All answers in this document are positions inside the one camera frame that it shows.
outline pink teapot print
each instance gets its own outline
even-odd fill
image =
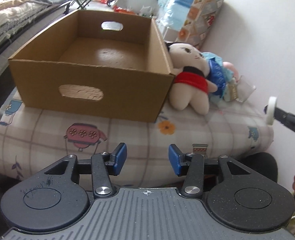
[[[72,142],[79,151],[83,151],[90,145],[96,145],[95,152],[99,143],[107,140],[107,136],[95,125],[85,123],[72,124],[67,129],[64,138]]]

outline handheld device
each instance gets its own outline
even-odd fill
[[[78,160],[68,155],[9,189],[1,210],[12,227],[4,240],[266,240],[295,239],[286,229],[294,212],[282,186],[231,157],[207,160],[169,146],[182,189],[126,188],[111,183],[126,160],[124,143],[112,153]],[[78,185],[91,174],[93,189]],[[217,185],[203,192],[203,178]]]
[[[267,115],[267,124],[272,125],[274,119],[276,119],[285,127],[295,132],[295,115],[278,108],[276,97],[270,97],[268,105],[264,108],[264,112]]]

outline metal screw cap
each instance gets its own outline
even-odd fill
[[[109,187],[98,187],[95,192],[100,195],[107,195],[112,192],[112,189]]]
[[[188,186],[184,189],[184,191],[188,194],[197,194],[200,192],[200,189],[195,186]]]

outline stuffed toy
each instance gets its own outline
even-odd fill
[[[239,81],[239,79],[240,79],[239,72],[237,71],[237,69],[235,68],[235,66],[232,63],[223,62],[223,67],[231,70],[233,72],[233,77],[235,77],[235,80]]]
[[[209,112],[208,94],[218,87],[206,77],[210,73],[207,60],[195,47],[187,43],[166,43],[177,75],[169,93],[170,104],[176,110],[190,104],[202,115]]]

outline circular pad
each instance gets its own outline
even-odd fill
[[[265,122],[268,125],[273,125],[274,121],[274,110],[277,107],[277,98],[276,97],[270,97],[267,107],[267,114]]]
[[[272,202],[272,197],[259,188],[243,188],[234,194],[234,199],[241,206],[251,209],[265,208]]]
[[[60,175],[47,176],[51,187],[27,179],[4,194],[1,210],[11,227],[51,232],[71,225],[86,212],[89,198],[83,188],[70,179],[60,179]]]
[[[211,189],[206,205],[210,214],[225,226],[256,233],[286,226],[295,208],[291,193],[255,174],[224,179]]]
[[[25,205],[34,209],[47,209],[61,200],[61,193],[52,188],[36,188],[25,194]]]

